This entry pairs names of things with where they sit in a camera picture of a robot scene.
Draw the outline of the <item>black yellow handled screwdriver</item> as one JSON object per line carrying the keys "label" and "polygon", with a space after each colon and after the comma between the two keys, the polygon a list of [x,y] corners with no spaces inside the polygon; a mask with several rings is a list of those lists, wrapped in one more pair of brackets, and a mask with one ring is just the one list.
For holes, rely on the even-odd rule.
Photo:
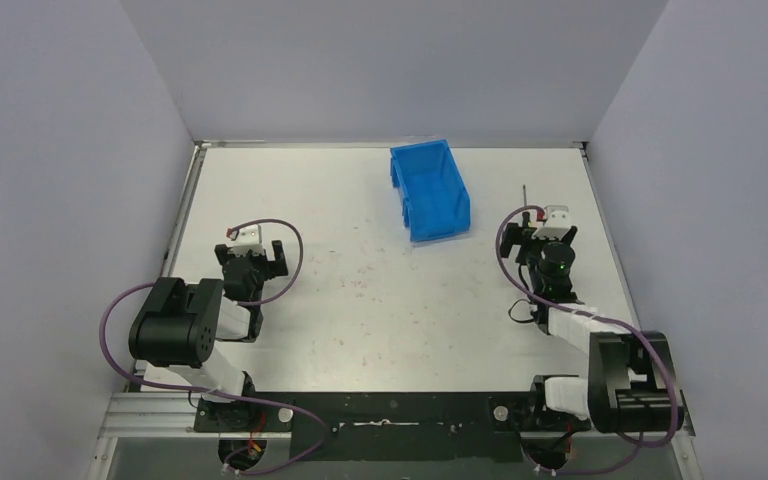
{"label": "black yellow handled screwdriver", "polygon": [[[529,205],[528,190],[527,190],[527,185],[526,184],[522,185],[522,200],[523,200],[523,205],[524,206],[528,206]],[[525,209],[522,212],[522,225],[524,227],[529,227],[530,226],[530,220],[531,220],[531,210],[530,209]]]}

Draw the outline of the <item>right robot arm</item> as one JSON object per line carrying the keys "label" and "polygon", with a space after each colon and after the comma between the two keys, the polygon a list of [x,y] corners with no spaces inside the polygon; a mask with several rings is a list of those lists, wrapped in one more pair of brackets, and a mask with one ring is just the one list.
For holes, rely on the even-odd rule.
{"label": "right robot arm", "polygon": [[541,238],[528,223],[507,222],[496,234],[496,255],[514,254],[512,276],[530,304],[529,323],[587,357],[583,376],[537,375],[523,401],[525,419],[545,429],[560,420],[588,423],[601,433],[676,432],[685,408],[675,384],[666,337],[609,319],[578,298],[571,280],[576,258],[570,227]]}

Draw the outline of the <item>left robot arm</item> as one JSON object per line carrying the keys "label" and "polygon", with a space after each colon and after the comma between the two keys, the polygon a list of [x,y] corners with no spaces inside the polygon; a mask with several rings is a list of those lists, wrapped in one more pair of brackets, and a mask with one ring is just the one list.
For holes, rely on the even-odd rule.
{"label": "left robot arm", "polygon": [[217,244],[222,277],[188,284],[161,277],[132,323],[129,352],[137,360],[166,368],[219,402],[217,417],[233,431],[249,428],[257,404],[243,393],[250,376],[218,350],[219,341],[253,343],[263,324],[265,283],[289,275],[283,244],[271,242],[268,256],[259,240]]}

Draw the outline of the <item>blue plastic storage bin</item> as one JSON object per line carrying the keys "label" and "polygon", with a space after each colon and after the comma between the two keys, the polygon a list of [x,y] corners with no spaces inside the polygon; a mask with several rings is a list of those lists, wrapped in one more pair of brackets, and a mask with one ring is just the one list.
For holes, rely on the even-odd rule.
{"label": "blue plastic storage bin", "polygon": [[471,202],[445,139],[393,147],[390,175],[410,241],[461,235],[471,228]]}

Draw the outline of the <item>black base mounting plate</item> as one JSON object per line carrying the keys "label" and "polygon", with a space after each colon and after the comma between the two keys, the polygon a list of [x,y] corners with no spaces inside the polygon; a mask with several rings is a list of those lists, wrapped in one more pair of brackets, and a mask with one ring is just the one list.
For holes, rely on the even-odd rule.
{"label": "black base mounting plate", "polygon": [[565,452],[571,432],[590,430],[552,413],[534,392],[261,392],[263,404],[198,404],[198,433],[286,434],[290,452],[323,444],[311,461],[519,463],[522,449]]}

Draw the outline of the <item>aluminium extrusion rail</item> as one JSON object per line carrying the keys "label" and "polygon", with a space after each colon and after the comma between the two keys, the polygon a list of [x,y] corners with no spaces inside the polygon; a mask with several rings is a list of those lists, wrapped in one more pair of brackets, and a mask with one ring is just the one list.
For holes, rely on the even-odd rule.
{"label": "aluminium extrusion rail", "polygon": [[[202,415],[190,405],[186,393],[181,392],[134,392],[115,393],[109,403],[102,422],[100,438],[217,438],[217,439],[247,439],[247,430],[214,432],[195,428],[196,420]],[[683,437],[695,437],[695,430],[690,416],[685,417],[685,423],[676,440]],[[264,428],[254,435],[255,439],[290,439],[290,422],[278,421],[278,427]],[[373,428],[408,428],[408,427],[439,427],[449,428],[451,422],[419,421],[399,422],[392,419],[373,419],[340,422],[337,431],[344,427],[373,427]]]}

